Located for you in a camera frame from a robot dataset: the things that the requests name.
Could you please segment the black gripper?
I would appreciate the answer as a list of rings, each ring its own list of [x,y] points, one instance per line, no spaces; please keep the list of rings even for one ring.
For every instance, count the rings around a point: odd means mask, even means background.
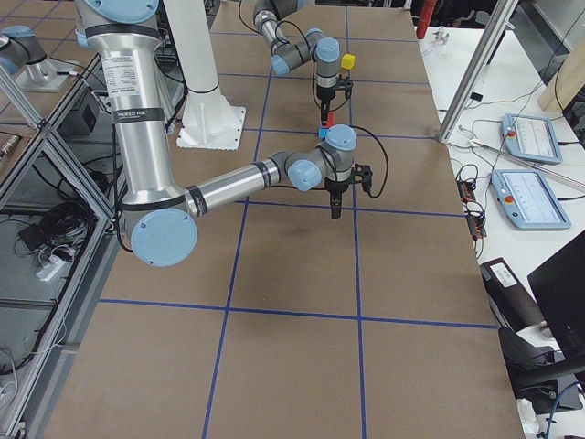
[[[316,99],[320,107],[320,127],[321,121],[329,112],[331,112],[331,102],[335,99],[337,89],[337,85],[332,87],[324,87],[321,85],[316,86]]]
[[[330,195],[331,219],[339,220],[343,209],[343,194],[352,185],[350,178],[343,181],[336,181],[329,178],[324,180],[324,187]]]

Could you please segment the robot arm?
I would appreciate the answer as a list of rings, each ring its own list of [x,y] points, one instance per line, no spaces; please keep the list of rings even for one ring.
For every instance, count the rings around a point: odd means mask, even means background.
[[[334,124],[333,100],[342,91],[351,97],[352,83],[340,74],[342,54],[336,39],[319,28],[300,31],[300,40],[291,41],[282,27],[297,27],[288,16],[304,7],[303,1],[258,1],[255,3],[251,31],[261,35],[271,53],[271,68],[283,76],[312,63],[314,67],[312,94],[320,112],[320,132]]]
[[[205,8],[200,1],[79,1],[78,39],[101,59],[112,127],[126,176],[122,221],[133,254],[148,265],[181,263],[195,249],[197,218],[210,210],[288,181],[300,191],[325,186],[332,206],[350,183],[356,133],[329,120],[335,94],[349,87],[339,74],[335,39],[314,28],[299,43],[281,32],[299,1],[259,1],[255,30],[271,51],[271,68],[289,73],[307,62],[316,67],[322,133],[307,152],[281,151],[236,170],[221,155],[239,147],[246,111],[223,95]],[[182,127],[170,134],[155,52],[162,44],[156,14],[163,11],[186,86]]]

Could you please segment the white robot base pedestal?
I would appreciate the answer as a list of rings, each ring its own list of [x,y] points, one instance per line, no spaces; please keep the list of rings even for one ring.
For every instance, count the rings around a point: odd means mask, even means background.
[[[204,2],[164,2],[188,89],[177,145],[182,148],[235,151],[246,109],[232,106],[222,94]]]

